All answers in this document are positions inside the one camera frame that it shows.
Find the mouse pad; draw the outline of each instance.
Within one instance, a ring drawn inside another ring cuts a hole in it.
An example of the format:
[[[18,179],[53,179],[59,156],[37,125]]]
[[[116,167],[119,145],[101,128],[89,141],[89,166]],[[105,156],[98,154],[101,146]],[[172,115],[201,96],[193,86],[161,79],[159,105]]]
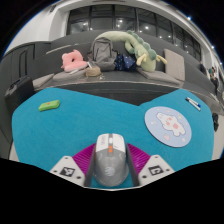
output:
[[[185,100],[201,104],[201,111]],[[48,101],[60,100],[56,109],[40,112]],[[145,124],[145,113],[153,107],[169,107],[189,122],[190,142],[174,148],[158,141]],[[149,155],[160,155],[175,171],[210,161],[214,127],[209,107],[194,94],[179,89],[140,106],[59,88],[46,88],[21,104],[12,117],[12,133],[20,162],[50,171],[65,155],[74,156],[103,133],[122,135]],[[94,179],[91,186],[106,188]],[[118,187],[132,187],[130,173]]]
[[[191,127],[187,119],[169,107],[150,108],[145,113],[145,123],[150,133],[166,145],[183,147],[191,140]]]

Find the desk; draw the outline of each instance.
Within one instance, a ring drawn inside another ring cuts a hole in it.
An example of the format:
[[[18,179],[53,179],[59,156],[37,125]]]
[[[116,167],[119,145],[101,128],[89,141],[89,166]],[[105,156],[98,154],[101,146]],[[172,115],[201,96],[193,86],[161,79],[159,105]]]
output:
[[[199,112],[185,98],[201,104]],[[60,100],[59,108],[39,112],[40,104]],[[149,108],[170,107],[188,120],[192,138],[188,145],[172,148],[156,140],[148,131],[144,116]],[[96,142],[103,133],[117,133],[149,155],[159,154],[175,171],[211,161],[214,129],[210,109],[192,93],[179,89],[140,106],[70,90],[47,88],[22,105],[12,117],[13,140],[22,163],[45,171],[62,156],[73,156]],[[94,179],[91,187],[106,188]],[[132,187],[130,174],[117,188]]]

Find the round coaster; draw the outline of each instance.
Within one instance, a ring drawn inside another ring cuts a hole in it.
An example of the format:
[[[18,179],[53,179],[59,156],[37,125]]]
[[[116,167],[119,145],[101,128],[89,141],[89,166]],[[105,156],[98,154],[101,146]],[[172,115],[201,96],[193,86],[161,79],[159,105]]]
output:
[[[183,147],[191,140],[191,127],[187,119],[169,107],[153,107],[145,113],[145,124],[160,142]]]

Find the green eraser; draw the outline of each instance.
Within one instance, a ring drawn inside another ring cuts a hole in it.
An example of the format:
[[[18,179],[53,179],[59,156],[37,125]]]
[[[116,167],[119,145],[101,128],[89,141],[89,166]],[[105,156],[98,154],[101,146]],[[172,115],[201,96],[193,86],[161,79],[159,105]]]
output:
[[[60,105],[60,101],[54,100],[54,101],[42,103],[38,109],[39,109],[39,111],[50,110],[50,109],[58,108],[59,105]]]

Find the computer mouse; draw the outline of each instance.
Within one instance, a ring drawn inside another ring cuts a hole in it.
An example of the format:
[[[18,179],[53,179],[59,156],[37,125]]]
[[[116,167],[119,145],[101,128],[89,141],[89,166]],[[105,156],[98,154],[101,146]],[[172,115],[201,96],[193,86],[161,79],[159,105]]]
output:
[[[119,134],[102,134],[97,138],[94,172],[96,181],[104,186],[118,186],[129,173],[124,138]]]

